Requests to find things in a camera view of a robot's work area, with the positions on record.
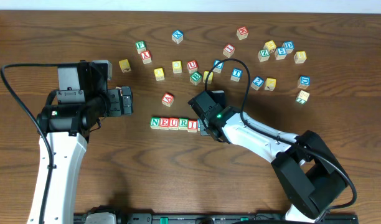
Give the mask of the red A block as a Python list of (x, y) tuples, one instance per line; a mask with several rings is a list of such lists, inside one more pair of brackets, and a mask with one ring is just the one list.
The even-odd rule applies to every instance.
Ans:
[(165, 105), (165, 106), (168, 106), (168, 107), (171, 107), (171, 105), (173, 104), (174, 102), (174, 96), (169, 94), (169, 93), (165, 93), (162, 97), (162, 104)]

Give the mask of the blue L block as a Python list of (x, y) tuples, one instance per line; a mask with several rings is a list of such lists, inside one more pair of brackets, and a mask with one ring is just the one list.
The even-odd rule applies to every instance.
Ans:
[(220, 60), (215, 60), (214, 61), (214, 69), (213, 72), (215, 73), (221, 73), (223, 69), (224, 63), (221, 62)]

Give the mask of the yellow block centre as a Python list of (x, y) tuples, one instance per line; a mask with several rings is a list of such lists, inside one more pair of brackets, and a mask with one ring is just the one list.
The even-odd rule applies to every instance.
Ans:
[(182, 62), (180, 60), (172, 62), (172, 70), (173, 73), (181, 73), (182, 72)]

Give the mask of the blue D block lower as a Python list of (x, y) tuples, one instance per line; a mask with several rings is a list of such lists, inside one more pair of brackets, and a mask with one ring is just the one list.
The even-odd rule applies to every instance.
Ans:
[(311, 79), (308, 76), (300, 76), (298, 79), (298, 88), (300, 89), (307, 89), (311, 84)]

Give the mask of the white green Z block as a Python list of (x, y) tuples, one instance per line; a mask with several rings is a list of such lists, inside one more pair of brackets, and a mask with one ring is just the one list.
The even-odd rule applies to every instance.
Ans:
[(296, 102), (304, 105), (308, 101), (308, 98), (309, 93), (304, 90), (301, 90), (296, 97)]

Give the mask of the yellow block left middle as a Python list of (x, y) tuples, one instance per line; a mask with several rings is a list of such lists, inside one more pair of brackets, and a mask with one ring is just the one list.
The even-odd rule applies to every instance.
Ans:
[(165, 76), (164, 76), (164, 70), (163, 70), (163, 68), (156, 68), (156, 69), (154, 69), (154, 76), (155, 76), (157, 81), (164, 80)]

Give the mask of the red i block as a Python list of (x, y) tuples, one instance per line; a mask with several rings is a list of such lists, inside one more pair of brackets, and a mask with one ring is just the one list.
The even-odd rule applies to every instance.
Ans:
[(227, 44), (223, 48), (223, 54), (227, 57), (230, 58), (235, 52), (235, 47), (232, 44)]
[(198, 130), (198, 121), (197, 120), (188, 120), (187, 131), (190, 133), (196, 133)]

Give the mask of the blue D block upper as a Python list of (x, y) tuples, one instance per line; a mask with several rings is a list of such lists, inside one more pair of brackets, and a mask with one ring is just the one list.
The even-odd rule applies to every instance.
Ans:
[(292, 41), (283, 42), (282, 47), (286, 50), (287, 54), (290, 54), (294, 50), (294, 44)]

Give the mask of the blue 2 block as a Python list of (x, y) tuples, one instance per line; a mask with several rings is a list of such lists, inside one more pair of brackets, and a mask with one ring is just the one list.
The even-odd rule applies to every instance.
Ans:
[(257, 91), (263, 86), (264, 82), (265, 82), (264, 79), (257, 76), (253, 79), (250, 87)]

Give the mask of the red u block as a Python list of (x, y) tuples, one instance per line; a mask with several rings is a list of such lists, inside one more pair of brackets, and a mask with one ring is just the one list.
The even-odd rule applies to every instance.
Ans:
[(169, 129), (170, 130), (179, 129), (179, 118), (169, 118)]
[(188, 72), (189, 72), (190, 74), (192, 74), (192, 73), (198, 71), (198, 67), (199, 67), (199, 66), (198, 66), (196, 60), (188, 61), (188, 62), (186, 63), (186, 65), (187, 65), (187, 70), (188, 70)]

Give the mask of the yellow block beside 2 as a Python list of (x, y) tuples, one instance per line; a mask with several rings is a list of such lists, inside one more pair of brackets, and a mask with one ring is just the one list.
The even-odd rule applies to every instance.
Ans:
[(276, 88), (276, 79), (267, 78), (265, 81), (265, 90), (273, 91)]

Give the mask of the blue T block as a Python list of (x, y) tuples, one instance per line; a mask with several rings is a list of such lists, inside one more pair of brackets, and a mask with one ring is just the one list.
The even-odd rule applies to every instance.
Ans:
[(232, 74), (231, 74), (231, 78), (230, 79), (232, 81), (239, 82), (241, 77), (242, 77), (242, 73), (243, 73), (243, 71), (241, 69), (234, 68), (232, 70)]

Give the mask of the green N block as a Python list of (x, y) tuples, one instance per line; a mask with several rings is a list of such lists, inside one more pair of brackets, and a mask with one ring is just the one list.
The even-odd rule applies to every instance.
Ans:
[(151, 129), (160, 129), (160, 118), (151, 117), (150, 127), (151, 127)]

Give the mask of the green R block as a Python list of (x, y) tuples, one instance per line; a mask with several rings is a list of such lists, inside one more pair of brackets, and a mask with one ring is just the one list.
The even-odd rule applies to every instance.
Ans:
[(180, 130), (188, 130), (188, 122), (187, 118), (179, 118), (179, 129)]

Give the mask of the blue 5 block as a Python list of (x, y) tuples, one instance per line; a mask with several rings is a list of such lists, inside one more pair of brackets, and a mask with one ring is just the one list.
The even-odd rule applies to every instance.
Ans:
[(287, 56), (287, 52), (286, 52), (286, 49), (284, 47), (278, 47), (275, 50), (275, 59), (276, 60), (283, 60), (286, 58), (286, 56)]

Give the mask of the blue d block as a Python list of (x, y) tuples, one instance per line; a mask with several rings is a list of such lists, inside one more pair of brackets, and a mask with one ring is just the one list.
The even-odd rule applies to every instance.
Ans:
[(311, 79), (308, 76), (300, 76), (298, 79), (298, 88), (300, 89), (307, 89), (311, 84)]
[(287, 54), (290, 54), (294, 50), (294, 44), (292, 41), (283, 42), (282, 47), (286, 50)]

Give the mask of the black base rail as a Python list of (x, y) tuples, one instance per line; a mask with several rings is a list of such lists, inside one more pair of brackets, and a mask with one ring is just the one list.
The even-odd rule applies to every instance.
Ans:
[(74, 223), (116, 223), (116, 224), (231, 224), (231, 223), (332, 223), (358, 224), (357, 215), (326, 215), (317, 220), (308, 220), (300, 215), (283, 215), (276, 212), (258, 212), (249, 214), (163, 214), (125, 213), (108, 206), (99, 206), (84, 214), (75, 214)]

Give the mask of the green B block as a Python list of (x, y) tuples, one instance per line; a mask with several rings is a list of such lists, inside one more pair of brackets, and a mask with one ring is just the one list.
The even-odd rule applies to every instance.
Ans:
[(198, 85), (202, 80), (202, 75), (199, 72), (194, 72), (190, 75), (190, 82), (193, 85)]

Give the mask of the red Y block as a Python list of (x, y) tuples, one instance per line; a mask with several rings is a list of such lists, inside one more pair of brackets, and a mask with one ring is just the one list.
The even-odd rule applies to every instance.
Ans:
[(144, 64), (148, 64), (152, 62), (150, 51), (146, 50), (144, 52), (141, 52), (140, 56)]

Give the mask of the yellow block beside B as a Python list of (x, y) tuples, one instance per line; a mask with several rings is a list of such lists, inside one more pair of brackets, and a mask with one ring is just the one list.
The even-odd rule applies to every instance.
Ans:
[(204, 83), (207, 82), (208, 84), (210, 84), (212, 83), (213, 77), (214, 77), (214, 73), (206, 70), (203, 74), (202, 80)]

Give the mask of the green F block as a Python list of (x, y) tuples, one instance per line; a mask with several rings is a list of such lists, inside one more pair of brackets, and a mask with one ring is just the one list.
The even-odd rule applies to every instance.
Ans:
[(135, 46), (136, 46), (136, 50), (138, 54), (146, 51), (146, 44), (145, 44), (145, 41), (143, 40), (135, 42)]

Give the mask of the blue X block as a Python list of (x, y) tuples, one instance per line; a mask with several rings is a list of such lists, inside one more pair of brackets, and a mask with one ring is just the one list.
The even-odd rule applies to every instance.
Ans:
[(180, 30), (175, 30), (172, 35), (172, 40), (176, 43), (176, 44), (180, 44), (183, 40), (184, 40), (184, 34), (182, 31)]

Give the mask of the yellow block top right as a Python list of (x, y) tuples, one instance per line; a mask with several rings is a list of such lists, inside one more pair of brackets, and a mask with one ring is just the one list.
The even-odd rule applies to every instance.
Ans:
[(263, 48), (271, 54), (276, 50), (276, 44), (273, 40), (269, 40), (264, 44)]

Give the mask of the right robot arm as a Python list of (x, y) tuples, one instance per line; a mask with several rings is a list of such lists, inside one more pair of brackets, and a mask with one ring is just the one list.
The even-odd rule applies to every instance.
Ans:
[(218, 142), (244, 147), (268, 161), (292, 203), (286, 220), (318, 222), (348, 186), (347, 174), (319, 135), (285, 133), (225, 106), (225, 93), (203, 91), (188, 104), (200, 130)]

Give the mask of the yellow block far right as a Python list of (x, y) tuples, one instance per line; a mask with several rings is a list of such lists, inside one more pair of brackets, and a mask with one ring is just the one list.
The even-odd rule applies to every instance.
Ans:
[(307, 60), (305, 51), (297, 51), (294, 55), (294, 62), (296, 64), (304, 63)]

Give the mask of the yellow block far left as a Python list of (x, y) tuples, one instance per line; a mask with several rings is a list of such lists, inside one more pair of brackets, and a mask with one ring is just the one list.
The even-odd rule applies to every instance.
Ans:
[(131, 67), (130, 67), (128, 59), (120, 60), (118, 63), (123, 73), (131, 71)]

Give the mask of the red E block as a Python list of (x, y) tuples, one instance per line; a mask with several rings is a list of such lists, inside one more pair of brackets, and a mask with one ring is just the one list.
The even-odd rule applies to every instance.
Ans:
[(159, 129), (169, 130), (169, 118), (160, 118)]

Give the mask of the red H block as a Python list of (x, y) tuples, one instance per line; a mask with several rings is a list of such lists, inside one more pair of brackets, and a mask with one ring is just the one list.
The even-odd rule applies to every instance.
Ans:
[(248, 37), (248, 34), (249, 34), (249, 31), (245, 26), (239, 27), (237, 29), (237, 37), (239, 40), (246, 39)]

